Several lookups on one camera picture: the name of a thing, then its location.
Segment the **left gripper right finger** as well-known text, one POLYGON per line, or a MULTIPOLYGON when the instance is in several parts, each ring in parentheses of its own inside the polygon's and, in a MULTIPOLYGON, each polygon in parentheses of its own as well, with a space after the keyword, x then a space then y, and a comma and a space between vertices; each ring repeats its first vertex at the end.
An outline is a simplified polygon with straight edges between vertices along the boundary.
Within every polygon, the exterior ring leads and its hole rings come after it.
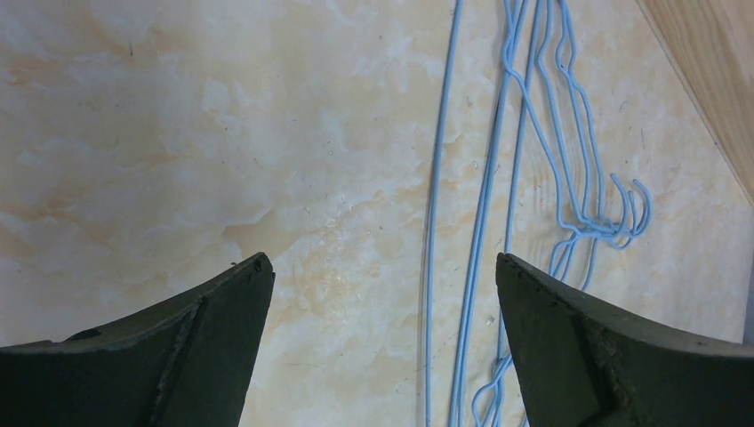
POLYGON ((643 318, 499 254, 496 285, 532 426, 750 426, 753 349, 643 318))

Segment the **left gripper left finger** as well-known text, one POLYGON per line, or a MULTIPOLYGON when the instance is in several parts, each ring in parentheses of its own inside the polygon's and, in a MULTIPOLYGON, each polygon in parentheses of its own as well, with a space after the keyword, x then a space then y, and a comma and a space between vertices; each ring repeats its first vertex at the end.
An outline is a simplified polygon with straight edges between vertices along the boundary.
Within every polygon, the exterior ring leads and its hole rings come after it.
POLYGON ((275 277, 256 254, 66 340, 2 348, 2 425, 238 425, 275 277))

